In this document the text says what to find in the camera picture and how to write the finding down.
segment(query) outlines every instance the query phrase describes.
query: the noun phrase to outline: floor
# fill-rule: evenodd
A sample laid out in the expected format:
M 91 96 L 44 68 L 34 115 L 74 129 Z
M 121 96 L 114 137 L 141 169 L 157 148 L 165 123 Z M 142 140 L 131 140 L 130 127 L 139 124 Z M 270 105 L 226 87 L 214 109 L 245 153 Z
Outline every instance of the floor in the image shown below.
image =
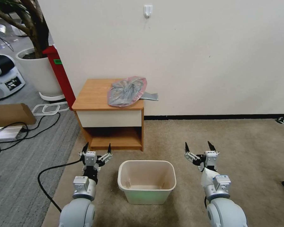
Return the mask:
M 14 52 L 5 48 L 0 49 L 0 53 L 14 57 L 17 52 L 32 44 L 28 38 L 20 38 L 12 46 Z M 45 103 L 22 67 L 17 62 L 16 65 L 26 85 L 14 95 L 0 100 L 0 104 L 23 102 L 32 109 L 37 104 Z M 29 136 L 52 125 L 57 117 L 58 115 L 45 117 L 40 128 Z M 67 162 L 79 130 L 73 112 L 62 112 L 59 121 L 51 129 L 0 154 L 0 227 L 41 226 L 50 202 L 44 198 L 39 188 L 37 175 L 45 168 Z M 49 172 L 50 177 L 41 178 L 49 194 L 54 194 L 62 171 L 63 168 L 55 169 Z
M 218 170 L 229 175 L 231 199 L 239 204 L 249 227 L 284 227 L 284 125 L 273 119 L 145 121 L 144 152 L 113 151 L 98 174 L 94 226 L 209 227 L 201 173 L 183 156 L 185 141 L 195 154 L 220 151 Z M 85 145 L 81 134 L 69 162 L 78 160 Z M 175 168 L 177 186 L 163 205 L 131 205 L 117 185 L 118 167 L 125 160 L 167 160 Z M 82 164 L 65 168 L 54 199 L 63 207 L 72 199 L 72 181 Z M 59 212 L 50 205 L 42 227 L 56 227 Z

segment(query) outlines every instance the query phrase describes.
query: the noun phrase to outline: white cloth on robot arm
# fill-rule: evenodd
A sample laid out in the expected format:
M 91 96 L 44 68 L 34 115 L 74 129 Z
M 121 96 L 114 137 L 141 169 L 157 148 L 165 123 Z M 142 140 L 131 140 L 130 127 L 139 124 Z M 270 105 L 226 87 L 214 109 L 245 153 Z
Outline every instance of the white cloth on robot arm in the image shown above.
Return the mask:
M 202 177 L 201 177 L 201 185 L 202 187 L 206 187 L 207 185 L 213 184 L 213 178 L 219 175 L 219 173 L 212 171 L 210 169 L 204 168 L 202 172 Z

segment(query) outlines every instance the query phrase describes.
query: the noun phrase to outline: nightstand top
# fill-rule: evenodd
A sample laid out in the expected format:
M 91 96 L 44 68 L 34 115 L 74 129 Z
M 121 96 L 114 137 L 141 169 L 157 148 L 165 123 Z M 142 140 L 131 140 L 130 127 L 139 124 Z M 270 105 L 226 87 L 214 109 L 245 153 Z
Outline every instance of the nightstand top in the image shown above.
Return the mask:
M 142 110 L 143 100 L 138 100 L 127 107 L 112 107 L 107 104 L 107 92 L 111 84 L 121 79 L 88 79 L 72 108 L 75 111 L 103 111 L 103 110 Z

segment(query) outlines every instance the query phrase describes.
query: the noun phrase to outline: power cord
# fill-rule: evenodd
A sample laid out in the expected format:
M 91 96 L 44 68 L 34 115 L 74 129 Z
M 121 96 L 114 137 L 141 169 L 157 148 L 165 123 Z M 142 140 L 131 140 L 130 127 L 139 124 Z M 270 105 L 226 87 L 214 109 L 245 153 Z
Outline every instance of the power cord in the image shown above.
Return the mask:
M 11 45 L 8 41 L 6 41 L 5 39 L 3 39 L 3 38 L 1 38 L 1 37 L 0 37 L 0 39 L 2 40 L 2 42 L 4 42 L 5 45 L 7 45 L 7 47 L 8 47 L 12 52 L 14 52 L 14 49 L 13 49 L 12 45 Z
M 48 170 L 51 170 L 51 169 L 55 169 L 55 168 L 60 168 L 60 167 L 64 167 L 64 166 L 69 166 L 69 165 L 73 165 L 73 164 L 76 164 L 78 162 L 81 162 L 82 161 L 82 156 L 81 158 L 78 160 L 78 161 L 75 161 L 75 162 L 71 162 L 71 163 L 67 163 L 67 164 L 63 164 L 63 165 L 59 165 L 59 166 L 53 166 L 53 167 L 49 167 L 47 169 L 44 169 L 42 170 L 39 174 L 38 174 L 38 184 L 41 188 L 41 190 L 44 192 L 44 194 L 46 195 L 46 197 L 55 205 L 55 207 L 59 210 L 59 212 L 61 213 L 61 208 L 56 204 L 56 202 L 52 199 L 52 197 L 50 197 L 50 195 L 45 191 L 44 187 L 42 186 L 41 184 L 41 181 L 40 181 L 40 176 L 42 173 L 44 173 L 45 171 L 48 171 Z
M 45 116 L 43 116 L 43 117 L 39 120 L 38 125 L 37 125 L 35 128 L 33 128 L 33 129 L 29 129 L 28 126 L 27 126 L 27 124 L 24 123 L 24 122 L 14 122 L 14 123 L 12 123 L 12 124 L 9 124 L 9 125 L 7 125 L 7 126 L 4 126 L 3 128 L 0 129 L 0 131 L 2 131 L 3 129 L 5 129 L 5 128 L 11 126 L 11 125 L 14 125 L 14 124 L 23 124 L 23 125 L 25 126 L 25 128 L 22 130 L 22 132 L 25 132 L 26 134 L 25 134 L 25 136 L 24 136 L 23 138 L 21 138 L 21 139 L 17 139 L 17 140 L 14 140 L 14 141 L 3 141 L 3 142 L 0 142 L 0 144 L 2 144 L 2 143 L 12 143 L 12 142 L 16 142 L 15 144 L 13 144 L 13 145 L 11 145 L 11 146 L 9 146 L 9 147 L 7 147 L 7 148 L 4 148 L 4 149 L 2 149 L 2 148 L 0 147 L 0 153 L 1 153 L 2 151 L 8 150 L 8 149 L 10 149 L 10 148 L 16 146 L 17 144 L 19 144 L 19 143 L 20 143 L 21 141 L 23 141 L 23 140 L 32 139 L 32 138 L 36 137 L 37 135 L 39 135 L 40 133 L 42 133 L 42 132 L 44 132 L 44 131 L 50 129 L 51 127 L 53 127 L 53 126 L 58 122 L 58 120 L 59 120 L 61 114 L 58 113 L 58 115 L 59 115 L 59 116 L 58 116 L 57 120 L 56 120 L 51 126 L 47 127 L 46 129 L 44 129 L 44 130 L 38 132 L 36 135 L 33 135 L 33 136 L 31 136 L 31 137 L 27 137 L 27 136 L 28 136 L 28 132 L 37 129 L 37 128 L 40 126 L 40 123 L 41 123 L 42 119 L 43 119 Z

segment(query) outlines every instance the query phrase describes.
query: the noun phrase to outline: beige trash bin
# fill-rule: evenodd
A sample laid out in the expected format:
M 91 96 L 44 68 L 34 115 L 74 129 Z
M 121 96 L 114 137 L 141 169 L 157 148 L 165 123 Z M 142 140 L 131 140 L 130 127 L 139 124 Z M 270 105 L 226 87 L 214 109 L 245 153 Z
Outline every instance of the beige trash bin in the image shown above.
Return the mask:
M 118 186 L 131 204 L 163 204 L 176 183 L 168 161 L 129 160 L 119 167 Z

